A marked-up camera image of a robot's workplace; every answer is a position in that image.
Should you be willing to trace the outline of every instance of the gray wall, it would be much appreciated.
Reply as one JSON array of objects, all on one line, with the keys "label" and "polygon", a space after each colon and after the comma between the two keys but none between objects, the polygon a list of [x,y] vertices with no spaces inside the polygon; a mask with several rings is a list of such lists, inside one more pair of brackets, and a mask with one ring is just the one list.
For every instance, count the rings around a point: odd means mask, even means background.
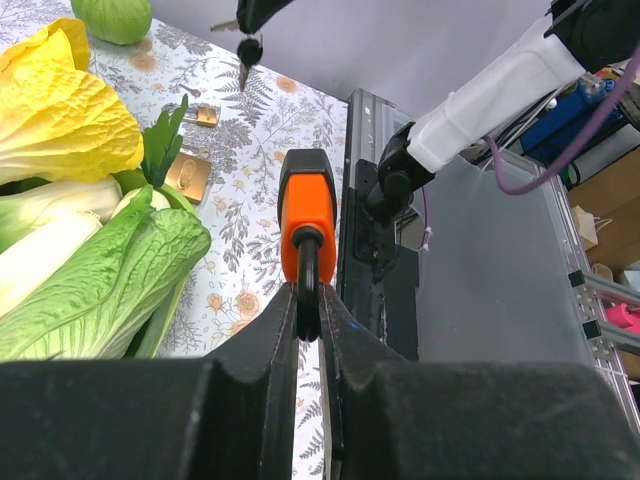
[{"label": "gray wall", "polygon": [[[235,52],[236,0],[151,0],[154,16]],[[550,0],[296,0],[263,29],[263,64],[346,99],[365,88],[422,115],[502,53]]]}]

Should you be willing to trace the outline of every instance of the green leaf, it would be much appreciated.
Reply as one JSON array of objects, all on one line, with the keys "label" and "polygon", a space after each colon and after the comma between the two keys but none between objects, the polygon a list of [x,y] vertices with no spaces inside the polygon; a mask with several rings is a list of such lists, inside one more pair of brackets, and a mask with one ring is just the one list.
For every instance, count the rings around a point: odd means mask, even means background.
[{"label": "green leaf", "polygon": [[0,360],[124,354],[211,243],[194,215],[150,201],[147,186],[2,319]]},{"label": "green leaf", "polygon": [[168,112],[163,111],[155,125],[142,132],[144,160],[141,167],[145,178],[154,188],[164,184],[171,164],[180,153],[182,136],[178,135],[178,131],[188,107],[189,98],[185,94],[182,104],[173,115],[169,116]]}]

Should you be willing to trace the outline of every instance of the gray panel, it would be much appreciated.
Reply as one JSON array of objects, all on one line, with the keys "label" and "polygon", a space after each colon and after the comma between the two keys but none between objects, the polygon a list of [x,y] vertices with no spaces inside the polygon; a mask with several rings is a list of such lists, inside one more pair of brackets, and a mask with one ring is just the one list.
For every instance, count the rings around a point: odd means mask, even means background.
[{"label": "gray panel", "polygon": [[[512,165],[505,176],[512,184],[530,178]],[[462,158],[429,183],[421,360],[593,364],[549,213],[551,188],[507,196],[492,170]]]}]

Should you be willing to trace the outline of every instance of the tablecloth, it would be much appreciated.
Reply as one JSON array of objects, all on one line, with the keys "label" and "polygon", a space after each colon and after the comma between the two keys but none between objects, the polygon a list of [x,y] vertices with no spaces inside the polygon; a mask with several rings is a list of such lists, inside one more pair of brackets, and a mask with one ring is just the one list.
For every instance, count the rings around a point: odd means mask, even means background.
[{"label": "tablecloth", "polygon": [[[68,0],[0,0],[0,50],[61,16],[73,16]],[[184,92],[192,105],[221,107],[216,129],[183,126],[183,151],[212,164],[197,212],[213,242],[161,349],[162,356],[203,355],[251,322],[283,281],[276,200],[286,151],[324,148],[341,192],[346,104],[262,67],[242,94],[235,55],[155,20],[137,46],[90,42],[90,71],[118,92],[141,127]],[[316,345],[300,349],[294,478],[322,474]]]}]

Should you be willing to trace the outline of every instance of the leaf pattern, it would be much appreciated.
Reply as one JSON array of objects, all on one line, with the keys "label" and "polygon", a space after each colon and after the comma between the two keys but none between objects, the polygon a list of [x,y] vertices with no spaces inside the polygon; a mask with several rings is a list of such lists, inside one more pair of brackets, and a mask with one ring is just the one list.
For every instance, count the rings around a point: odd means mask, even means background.
[{"label": "leaf pattern", "polygon": [[[69,0],[0,0],[0,51],[61,16]],[[111,85],[141,127],[163,106],[220,111],[218,126],[184,122],[183,151],[211,163],[196,212],[212,245],[191,272],[160,355],[200,356],[251,322],[284,282],[277,195],[291,148],[324,148],[341,197],[346,104],[266,68],[252,69],[244,93],[235,55],[155,21],[140,45],[89,39],[90,71]],[[294,477],[322,474],[323,431],[318,346],[299,349]]]}]

